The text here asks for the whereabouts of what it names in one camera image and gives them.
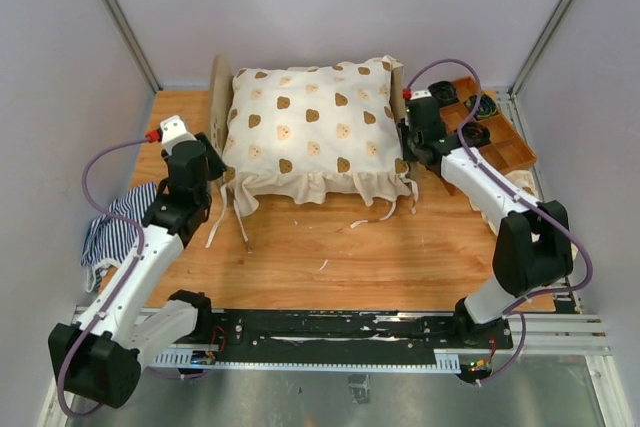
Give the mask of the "bear print bed cushion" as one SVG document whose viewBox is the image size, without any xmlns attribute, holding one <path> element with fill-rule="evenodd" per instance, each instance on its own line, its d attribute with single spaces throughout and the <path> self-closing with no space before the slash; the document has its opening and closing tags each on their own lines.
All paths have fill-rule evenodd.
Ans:
<svg viewBox="0 0 640 427">
<path fill-rule="evenodd" d="M 242 68 L 215 56 L 209 132 L 227 170 L 222 208 L 237 220 L 259 199 L 322 204 L 330 193 L 395 204 L 418 200 L 396 124 L 403 66 L 391 56 L 318 67 Z"/>
</svg>

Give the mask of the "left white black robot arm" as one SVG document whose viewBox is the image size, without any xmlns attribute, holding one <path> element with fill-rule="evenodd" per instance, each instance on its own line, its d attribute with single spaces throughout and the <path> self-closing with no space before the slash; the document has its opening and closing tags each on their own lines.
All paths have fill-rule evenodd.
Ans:
<svg viewBox="0 0 640 427">
<path fill-rule="evenodd" d="M 204 133 L 191 133 L 172 117 L 145 136 L 162 145 L 168 175 L 142 220 L 136 240 L 107 287 L 71 324 L 48 337 L 58 402 L 74 416 L 67 393 L 118 408 L 133 394 L 143 370 L 169 345 L 188 338 L 212 342 L 214 318 L 203 293 L 179 290 L 143 322 L 137 317 L 168 267 L 209 219 L 210 182 L 226 170 Z"/>
</svg>

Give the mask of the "wooden pet bed frame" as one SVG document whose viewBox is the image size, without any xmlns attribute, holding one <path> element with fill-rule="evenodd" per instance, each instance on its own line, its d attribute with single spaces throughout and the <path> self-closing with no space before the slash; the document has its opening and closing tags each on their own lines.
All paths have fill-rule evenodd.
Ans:
<svg viewBox="0 0 640 427">
<path fill-rule="evenodd" d="M 403 177 L 389 57 L 326 67 L 243 68 L 212 87 L 210 131 L 234 177 Z"/>
</svg>

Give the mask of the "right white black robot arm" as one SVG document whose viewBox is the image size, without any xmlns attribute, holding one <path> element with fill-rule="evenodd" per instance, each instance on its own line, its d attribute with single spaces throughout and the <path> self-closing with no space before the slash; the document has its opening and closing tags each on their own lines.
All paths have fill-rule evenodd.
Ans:
<svg viewBox="0 0 640 427">
<path fill-rule="evenodd" d="M 455 339 L 474 347 L 514 303 L 572 273 L 568 214 L 561 203 L 542 202 L 508 181 L 462 130 L 449 134 L 430 94 L 405 106 L 398 129 L 408 159 L 461 190 L 497 228 L 492 274 L 454 310 Z"/>
</svg>

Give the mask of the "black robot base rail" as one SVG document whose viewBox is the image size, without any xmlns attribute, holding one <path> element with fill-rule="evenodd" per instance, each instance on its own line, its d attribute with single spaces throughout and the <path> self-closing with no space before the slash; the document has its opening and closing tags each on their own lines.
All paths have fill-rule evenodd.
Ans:
<svg viewBox="0 0 640 427">
<path fill-rule="evenodd" d="M 202 349 L 212 359 L 230 350 L 289 352 L 292 347 L 312 353 L 336 349 L 362 356 L 402 344 L 439 353 L 484 356 L 511 349 L 513 340 L 505 320 L 465 339 L 450 313 L 216 310 L 208 330 L 167 349 Z"/>
</svg>

